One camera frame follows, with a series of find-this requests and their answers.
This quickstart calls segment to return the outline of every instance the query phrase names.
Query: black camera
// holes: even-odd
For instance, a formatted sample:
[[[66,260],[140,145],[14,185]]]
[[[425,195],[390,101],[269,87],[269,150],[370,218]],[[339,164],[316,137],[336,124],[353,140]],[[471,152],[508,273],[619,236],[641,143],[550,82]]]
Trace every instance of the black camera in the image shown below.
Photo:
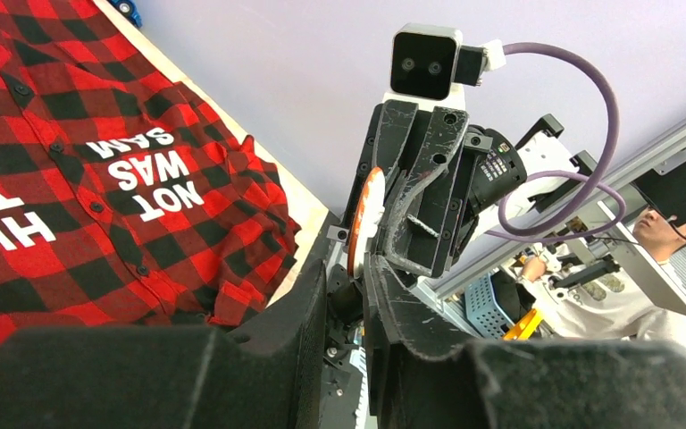
[[[408,24],[393,38],[390,88],[407,96],[443,100],[451,91],[461,32],[434,25]]]

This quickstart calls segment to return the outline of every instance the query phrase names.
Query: table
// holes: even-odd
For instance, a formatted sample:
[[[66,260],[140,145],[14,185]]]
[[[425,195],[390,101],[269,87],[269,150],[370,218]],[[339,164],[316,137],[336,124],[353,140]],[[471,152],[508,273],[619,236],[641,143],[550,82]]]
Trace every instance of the table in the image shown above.
[[[201,88],[196,85],[182,70],[180,70],[162,51],[152,44],[146,36],[125,19],[107,0],[93,0],[98,8],[109,18],[133,46],[143,54],[151,64],[172,82],[182,82],[208,103],[217,112],[225,125],[232,131],[235,138],[242,141],[247,135],[237,122],[217,105]],[[290,269],[288,276],[277,289],[270,300],[270,305],[276,302],[293,287],[306,258],[320,233],[330,211],[315,197],[291,172],[282,166],[264,147],[256,142],[255,152],[264,161],[274,163],[278,167],[280,183],[288,195],[290,216],[301,225],[301,232],[296,235],[296,264]]]

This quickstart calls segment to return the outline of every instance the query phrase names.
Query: white ceiling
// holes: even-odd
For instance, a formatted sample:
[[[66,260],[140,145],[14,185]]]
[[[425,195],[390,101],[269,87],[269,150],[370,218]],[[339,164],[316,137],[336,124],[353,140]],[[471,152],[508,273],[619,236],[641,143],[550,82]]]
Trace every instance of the white ceiling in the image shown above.
[[[537,41],[589,59],[620,102],[617,163],[686,118],[686,0],[138,0],[138,9],[144,33],[335,213],[407,22],[458,28],[466,45]],[[595,157],[606,135],[595,87],[547,58],[510,58],[467,89],[467,109],[512,141],[552,113],[572,151]]]

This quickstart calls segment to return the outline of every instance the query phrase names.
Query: shirt sleeve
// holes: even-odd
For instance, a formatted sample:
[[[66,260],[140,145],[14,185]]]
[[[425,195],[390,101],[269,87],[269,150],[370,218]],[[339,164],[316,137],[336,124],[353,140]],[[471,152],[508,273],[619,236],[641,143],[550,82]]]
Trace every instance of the shirt sleeve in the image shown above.
[[[654,308],[638,320],[638,340],[670,341],[686,349],[686,315]]]

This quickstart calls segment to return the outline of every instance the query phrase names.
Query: blue plastic basket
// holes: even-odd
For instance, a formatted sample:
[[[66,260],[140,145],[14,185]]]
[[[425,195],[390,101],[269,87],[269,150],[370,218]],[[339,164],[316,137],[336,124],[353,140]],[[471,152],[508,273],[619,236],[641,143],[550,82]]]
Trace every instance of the blue plastic basket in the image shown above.
[[[502,338],[514,323],[496,301],[491,274],[470,283],[464,293],[466,320],[483,338]]]

